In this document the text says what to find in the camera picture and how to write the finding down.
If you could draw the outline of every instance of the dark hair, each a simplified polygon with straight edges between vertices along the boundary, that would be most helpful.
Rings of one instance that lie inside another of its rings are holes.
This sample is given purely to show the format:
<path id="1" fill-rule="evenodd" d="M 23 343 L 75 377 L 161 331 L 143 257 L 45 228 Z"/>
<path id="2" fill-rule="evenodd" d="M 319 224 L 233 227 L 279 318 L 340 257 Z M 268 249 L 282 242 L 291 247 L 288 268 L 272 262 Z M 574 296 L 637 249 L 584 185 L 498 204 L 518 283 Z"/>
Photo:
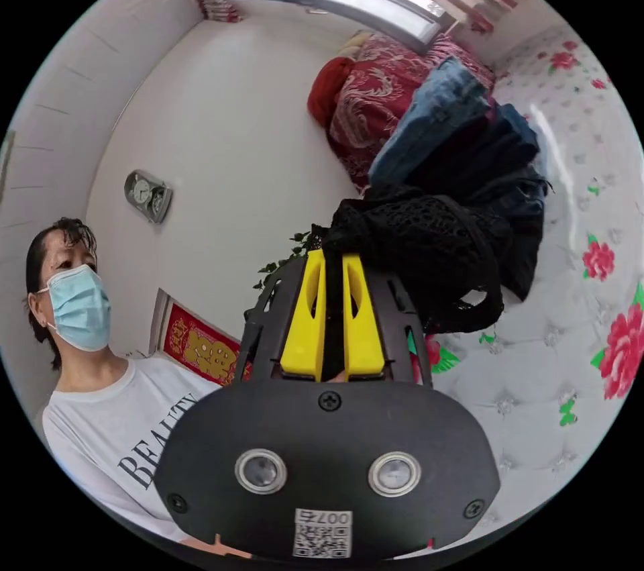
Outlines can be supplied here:
<path id="1" fill-rule="evenodd" d="M 47 251 L 45 246 L 45 239 L 52 231 L 62 231 L 65 237 L 65 244 L 73 247 L 76 243 L 82 242 L 87 250 L 96 258 L 96 238 L 91 229 L 78 218 L 61 217 L 58 222 L 52 224 L 50 227 L 43 229 L 33 240 L 27 251 L 27 264 L 25 270 L 27 294 L 35 294 L 45 287 L 45 283 L 41 281 L 40 274 L 42 271 L 42 263 L 45 259 Z M 54 360 L 52 361 L 52 369 L 60 370 L 60 352 L 56 347 L 56 343 L 52 338 L 47 327 L 42 327 L 36 320 L 27 303 L 27 310 L 29 313 L 29 324 L 34 331 L 36 340 L 39 343 L 49 342 L 51 349 L 54 352 Z"/>

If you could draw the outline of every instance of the black lace fabric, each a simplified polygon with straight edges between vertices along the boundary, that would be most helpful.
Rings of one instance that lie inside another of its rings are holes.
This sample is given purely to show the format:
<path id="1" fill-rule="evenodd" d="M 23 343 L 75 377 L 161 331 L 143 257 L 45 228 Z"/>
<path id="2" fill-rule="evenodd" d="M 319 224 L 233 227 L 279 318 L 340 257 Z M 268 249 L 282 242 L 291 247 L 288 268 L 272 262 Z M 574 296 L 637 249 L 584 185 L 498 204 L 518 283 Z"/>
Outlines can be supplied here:
<path id="1" fill-rule="evenodd" d="M 471 332 L 492 325 L 503 310 L 498 263 L 511 241 L 508 222 L 489 211 L 415 187 L 383 185 L 368 189 L 364 199 L 343 200 L 330 228 L 313 225 L 307 250 L 321 248 L 331 261 L 330 323 L 341 323 L 341 256 L 358 253 L 364 264 L 398 274 L 426 333 Z M 486 293 L 475 306 L 462 301 L 472 290 Z"/>

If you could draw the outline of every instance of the blue face mask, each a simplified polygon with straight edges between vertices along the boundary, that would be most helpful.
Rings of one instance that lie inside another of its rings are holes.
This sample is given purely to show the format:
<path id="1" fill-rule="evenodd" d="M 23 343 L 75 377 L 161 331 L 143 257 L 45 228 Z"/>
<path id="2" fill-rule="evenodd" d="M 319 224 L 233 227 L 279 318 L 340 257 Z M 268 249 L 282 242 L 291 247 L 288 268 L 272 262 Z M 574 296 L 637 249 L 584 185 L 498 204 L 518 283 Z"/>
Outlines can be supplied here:
<path id="1" fill-rule="evenodd" d="M 52 276 L 49 291 L 54 322 L 49 326 L 67 343 L 84 352 L 98 352 L 107 346 L 110 304 L 101 279 L 86 264 Z"/>

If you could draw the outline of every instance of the ear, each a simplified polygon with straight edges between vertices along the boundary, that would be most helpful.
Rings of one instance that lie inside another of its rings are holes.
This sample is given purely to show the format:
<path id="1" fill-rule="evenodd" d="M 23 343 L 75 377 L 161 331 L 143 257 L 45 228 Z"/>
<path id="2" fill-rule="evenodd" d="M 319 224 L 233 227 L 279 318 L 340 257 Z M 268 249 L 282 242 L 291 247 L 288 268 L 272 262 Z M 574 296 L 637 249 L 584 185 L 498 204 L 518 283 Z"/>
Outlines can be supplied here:
<path id="1" fill-rule="evenodd" d="M 36 296 L 36 294 L 29 294 L 27 296 L 27 304 L 29 305 L 29 309 L 34 315 L 36 321 L 42 327 L 47 327 L 47 319 L 45 318 L 43 311 L 40 309 L 40 300 L 38 296 Z"/>

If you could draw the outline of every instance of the pillow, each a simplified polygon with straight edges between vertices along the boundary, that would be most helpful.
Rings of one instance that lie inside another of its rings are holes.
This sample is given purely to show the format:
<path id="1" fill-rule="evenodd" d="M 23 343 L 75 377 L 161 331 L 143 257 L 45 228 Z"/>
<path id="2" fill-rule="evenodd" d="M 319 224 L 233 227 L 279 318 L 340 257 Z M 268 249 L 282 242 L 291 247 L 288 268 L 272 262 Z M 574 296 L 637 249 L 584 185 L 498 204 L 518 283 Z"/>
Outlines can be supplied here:
<path id="1" fill-rule="evenodd" d="M 360 48 L 373 36 L 369 30 L 358 30 L 341 48 L 338 56 L 358 57 Z"/>
<path id="2" fill-rule="evenodd" d="M 325 129 L 331 124 L 337 96 L 354 67 L 353 59 L 336 56 L 319 71 L 307 101 L 309 113 Z"/>

